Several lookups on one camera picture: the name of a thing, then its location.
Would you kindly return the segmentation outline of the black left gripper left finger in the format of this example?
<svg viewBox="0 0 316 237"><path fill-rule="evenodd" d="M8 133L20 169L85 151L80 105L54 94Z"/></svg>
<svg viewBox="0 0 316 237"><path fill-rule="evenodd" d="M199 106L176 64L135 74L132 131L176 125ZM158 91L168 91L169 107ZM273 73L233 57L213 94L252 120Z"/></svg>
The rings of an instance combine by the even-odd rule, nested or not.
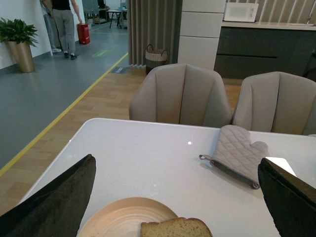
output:
<svg viewBox="0 0 316 237"><path fill-rule="evenodd" d="M0 217L2 237L75 237L93 189L96 160L86 155Z"/></svg>

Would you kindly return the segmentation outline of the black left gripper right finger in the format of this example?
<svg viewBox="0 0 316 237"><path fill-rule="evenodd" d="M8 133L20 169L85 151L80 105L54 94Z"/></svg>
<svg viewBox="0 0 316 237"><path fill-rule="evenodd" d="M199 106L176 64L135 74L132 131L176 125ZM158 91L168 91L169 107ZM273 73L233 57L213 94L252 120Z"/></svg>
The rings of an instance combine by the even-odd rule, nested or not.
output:
<svg viewBox="0 0 316 237"><path fill-rule="evenodd" d="M282 237L316 235L316 189L263 158L258 178L266 206Z"/></svg>

